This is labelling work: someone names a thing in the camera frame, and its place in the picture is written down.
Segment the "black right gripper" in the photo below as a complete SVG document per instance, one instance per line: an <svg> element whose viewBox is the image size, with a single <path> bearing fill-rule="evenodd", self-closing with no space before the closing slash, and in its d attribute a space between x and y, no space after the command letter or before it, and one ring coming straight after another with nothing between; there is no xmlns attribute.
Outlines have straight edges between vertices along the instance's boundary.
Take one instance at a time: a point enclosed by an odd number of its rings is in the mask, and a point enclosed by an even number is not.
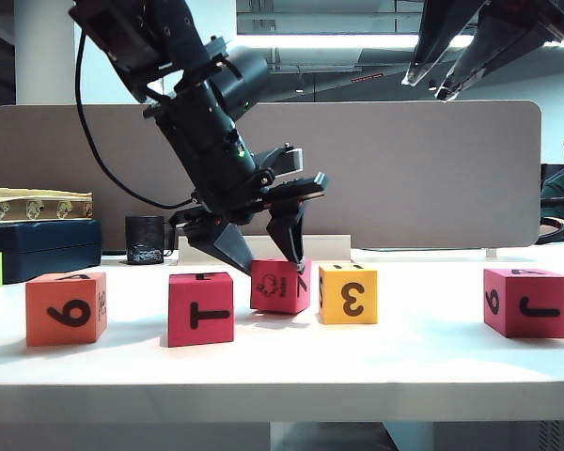
<svg viewBox="0 0 564 451"><path fill-rule="evenodd" d="M478 14L472 42L455 62L435 97L450 101L491 72L544 43L547 30L564 38L564 11L553 1L426 0L418 42L401 83L416 86L439 62L451 41Z"/></svg>

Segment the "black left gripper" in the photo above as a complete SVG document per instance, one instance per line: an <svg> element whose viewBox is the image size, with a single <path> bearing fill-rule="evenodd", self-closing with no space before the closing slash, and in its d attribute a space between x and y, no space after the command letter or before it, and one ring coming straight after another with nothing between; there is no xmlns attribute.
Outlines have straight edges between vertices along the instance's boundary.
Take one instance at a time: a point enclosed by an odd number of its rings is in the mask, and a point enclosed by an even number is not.
<svg viewBox="0 0 564 451"><path fill-rule="evenodd" d="M273 171L255 171L239 183L225 187L224 175L212 171L194 173L193 207L173 214L172 227L185 226L191 247L251 275L253 254L240 229L255 214L267 210L271 220L268 234L298 273L305 271L303 219L306 203L324 196L328 178L323 172L307 179L275 184Z"/></svg>

